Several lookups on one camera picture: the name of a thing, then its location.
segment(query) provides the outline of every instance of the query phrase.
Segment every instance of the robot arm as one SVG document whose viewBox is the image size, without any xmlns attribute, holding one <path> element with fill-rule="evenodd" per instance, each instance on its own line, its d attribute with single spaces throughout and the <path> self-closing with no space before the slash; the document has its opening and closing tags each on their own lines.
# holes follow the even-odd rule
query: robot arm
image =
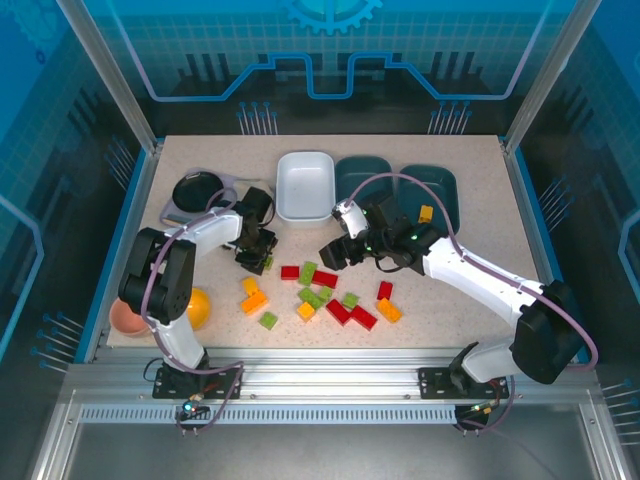
<svg viewBox="0 0 640 480">
<path fill-rule="evenodd" d="M 215 248 L 230 246 L 237 250 L 236 261 L 243 268 L 261 274 L 264 261 L 277 243 L 274 233 L 259 223 L 269 202 L 270 197 L 265 192 L 252 187 L 233 210 L 186 229 L 169 248 L 163 261 L 164 269 L 156 278 L 148 304 L 154 336 L 170 354 L 164 358 L 167 365 L 180 370 L 173 361 L 175 359 L 190 369 L 208 367 L 206 352 L 197 340 L 186 313 L 195 261 Z M 214 208 L 210 213 L 215 214 L 216 211 L 220 208 Z M 129 304 L 134 313 L 141 313 L 151 266 L 160 249 L 182 229 L 184 227 L 161 232 L 145 228 L 138 232 L 118 289 L 118 296 Z"/>
<path fill-rule="evenodd" d="M 542 302 L 522 292 L 529 287 L 562 306 L 569 290 L 560 282 L 549 286 L 511 274 L 463 249 L 486 270 L 500 272 L 512 287 L 460 257 L 451 239 L 426 225 L 412 225 L 391 196 L 369 199 L 364 208 L 341 202 L 333 215 L 345 235 L 320 251 L 325 266 L 340 270 L 373 257 L 390 257 L 398 268 L 444 281 L 486 305 L 509 324 L 513 335 L 466 347 L 450 366 L 458 390 L 469 382 L 525 373 L 540 383 L 553 383 L 582 346 L 580 336 Z"/>
</svg>

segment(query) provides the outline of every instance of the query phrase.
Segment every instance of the gear logo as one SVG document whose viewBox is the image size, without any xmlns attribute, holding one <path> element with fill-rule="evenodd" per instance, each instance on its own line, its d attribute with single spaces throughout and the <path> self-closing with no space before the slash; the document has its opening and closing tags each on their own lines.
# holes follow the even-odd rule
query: gear logo
<svg viewBox="0 0 640 480">
<path fill-rule="evenodd" d="M 10 12 L 20 31 L 38 50 L 54 39 L 58 30 L 54 0 L 0 0 L 0 14 Z"/>
<path fill-rule="evenodd" d="M 284 0 L 283 6 L 289 12 L 289 20 L 297 20 L 300 27 L 333 35 L 336 30 L 347 33 L 350 28 L 360 28 L 363 19 L 373 18 L 374 8 L 382 7 L 382 1 Z"/>
</svg>

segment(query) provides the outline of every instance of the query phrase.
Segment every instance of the green lego brick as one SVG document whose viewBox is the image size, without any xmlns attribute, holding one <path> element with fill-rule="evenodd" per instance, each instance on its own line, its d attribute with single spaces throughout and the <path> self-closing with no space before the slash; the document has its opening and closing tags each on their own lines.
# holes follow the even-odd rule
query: green lego brick
<svg viewBox="0 0 640 480">
<path fill-rule="evenodd" d="M 304 265 L 302 266 L 302 270 L 300 271 L 300 277 L 298 278 L 298 283 L 306 287 L 311 285 L 311 280 L 313 279 L 313 274 L 316 273 L 316 268 L 318 268 L 317 263 L 304 262 Z"/>
<path fill-rule="evenodd" d="M 318 298 L 318 296 L 311 291 L 309 287 L 303 288 L 298 292 L 298 297 L 303 302 L 307 302 L 309 305 L 313 307 L 314 310 L 318 310 L 324 302 Z"/>
<path fill-rule="evenodd" d="M 266 271 L 271 270 L 271 267 L 273 266 L 273 257 L 267 257 L 267 259 L 264 261 L 264 269 Z"/>
<path fill-rule="evenodd" d="M 322 289 L 320 289 L 320 291 L 318 292 L 318 298 L 324 303 L 327 303 L 329 301 L 331 295 L 333 295 L 333 290 L 331 290 L 326 285 L 322 287 Z"/>
<path fill-rule="evenodd" d="M 358 300 L 360 300 L 360 297 L 358 297 L 357 295 L 354 295 L 353 293 L 347 293 L 342 299 L 342 304 L 347 308 L 353 309 L 356 308 Z"/>
<path fill-rule="evenodd" d="M 260 320 L 258 320 L 260 325 L 262 325 L 267 330 L 271 330 L 273 328 L 273 326 L 276 324 L 277 321 L 278 321 L 278 317 L 276 317 L 271 312 L 265 312 L 265 314 L 262 315 L 262 318 L 260 318 Z"/>
</svg>

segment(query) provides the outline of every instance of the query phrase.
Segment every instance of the orange lego brick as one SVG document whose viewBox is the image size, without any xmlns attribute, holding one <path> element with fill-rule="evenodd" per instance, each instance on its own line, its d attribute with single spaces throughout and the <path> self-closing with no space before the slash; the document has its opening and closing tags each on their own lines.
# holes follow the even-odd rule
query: orange lego brick
<svg viewBox="0 0 640 480">
<path fill-rule="evenodd" d="M 387 298 L 383 298 L 376 305 L 378 311 L 389 320 L 391 323 L 396 323 L 400 318 L 402 318 L 402 312 L 396 308 L 396 306 L 389 301 Z"/>
<path fill-rule="evenodd" d="M 245 314 L 251 315 L 260 310 L 267 303 L 269 303 L 269 299 L 267 298 L 267 296 L 261 290 L 258 290 L 256 293 L 242 302 L 240 306 L 242 307 L 242 310 Z"/>
<path fill-rule="evenodd" d="M 247 292 L 247 297 L 251 297 L 255 295 L 260 290 L 258 288 L 258 282 L 253 277 L 247 277 L 242 281 L 242 286 L 244 287 L 244 291 Z"/>
<path fill-rule="evenodd" d="M 300 318 L 302 318 L 305 322 L 311 320 L 311 317 L 313 317 L 315 313 L 316 311 L 307 302 L 304 302 L 298 307 L 298 315 L 300 315 Z"/>
</svg>

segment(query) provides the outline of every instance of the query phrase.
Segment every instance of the yellow lego brick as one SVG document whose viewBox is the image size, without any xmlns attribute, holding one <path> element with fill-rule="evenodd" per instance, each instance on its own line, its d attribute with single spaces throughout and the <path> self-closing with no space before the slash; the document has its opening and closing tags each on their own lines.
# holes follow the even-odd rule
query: yellow lego brick
<svg viewBox="0 0 640 480">
<path fill-rule="evenodd" d="M 242 302 L 240 306 L 242 307 L 242 310 L 245 314 L 251 315 L 260 310 L 267 303 L 269 303 L 269 299 L 267 298 L 267 296 L 261 290 L 258 290 L 256 293 Z"/>
<path fill-rule="evenodd" d="M 313 317 L 315 313 L 316 311 L 307 302 L 304 302 L 298 307 L 298 315 L 300 315 L 300 318 L 302 318 L 305 322 L 311 320 L 311 317 Z"/>
<path fill-rule="evenodd" d="M 418 223 L 431 223 L 431 220 L 433 220 L 433 207 L 427 205 L 421 206 Z"/>
<path fill-rule="evenodd" d="M 251 297 L 260 291 L 258 288 L 258 282 L 253 277 L 247 277 L 242 281 L 244 291 L 247 292 L 247 297 Z"/>
<path fill-rule="evenodd" d="M 376 305 L 378 311 L 391 323 L 396 323 L 402 318 L 402 312 L 396 308 L 387 298 L 383 298 Z"/>
</svg>

